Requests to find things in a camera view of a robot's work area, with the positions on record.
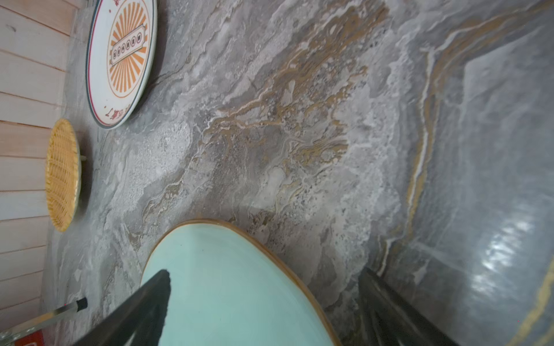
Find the small orange sunburst plate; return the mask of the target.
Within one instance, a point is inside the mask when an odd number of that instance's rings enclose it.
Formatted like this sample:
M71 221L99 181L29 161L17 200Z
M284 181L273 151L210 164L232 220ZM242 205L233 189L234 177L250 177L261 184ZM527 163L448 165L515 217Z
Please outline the small orange sunburst plate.
M126 122L144 93L157 43L158 2L98 1L90 27L87 99L104 129Z

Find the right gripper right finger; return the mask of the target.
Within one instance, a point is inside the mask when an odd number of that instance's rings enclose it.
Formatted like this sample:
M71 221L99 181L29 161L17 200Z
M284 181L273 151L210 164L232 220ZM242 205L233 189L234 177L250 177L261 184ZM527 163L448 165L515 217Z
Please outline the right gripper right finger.
M359 308L371 345L455 345L369 268L359 276Z

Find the stainless steel dish rack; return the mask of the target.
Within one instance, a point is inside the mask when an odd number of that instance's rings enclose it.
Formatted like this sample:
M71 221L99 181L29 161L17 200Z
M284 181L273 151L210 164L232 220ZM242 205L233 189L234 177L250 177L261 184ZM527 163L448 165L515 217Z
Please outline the stainless steel dish rack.
M23 339L43 328L56 324L59 321L73 317L77 312L88 307L88 299L83 297L58 309L49 311L14 327L1 332L1 345L15 345L17 340Z

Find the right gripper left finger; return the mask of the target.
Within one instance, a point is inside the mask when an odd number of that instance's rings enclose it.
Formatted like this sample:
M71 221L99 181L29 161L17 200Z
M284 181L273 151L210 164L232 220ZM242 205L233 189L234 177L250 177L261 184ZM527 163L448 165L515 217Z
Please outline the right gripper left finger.
M160 270L76 344L158 345L170 294L170 274Z

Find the light green lotus plate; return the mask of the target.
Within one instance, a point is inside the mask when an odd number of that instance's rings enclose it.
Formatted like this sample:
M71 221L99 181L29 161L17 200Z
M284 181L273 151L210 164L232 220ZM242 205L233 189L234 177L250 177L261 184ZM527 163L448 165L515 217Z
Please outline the light green lotus plate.
M338 345L303 282L230 223L196 219L169 230L142 273L165 270L171 293L161 345Z

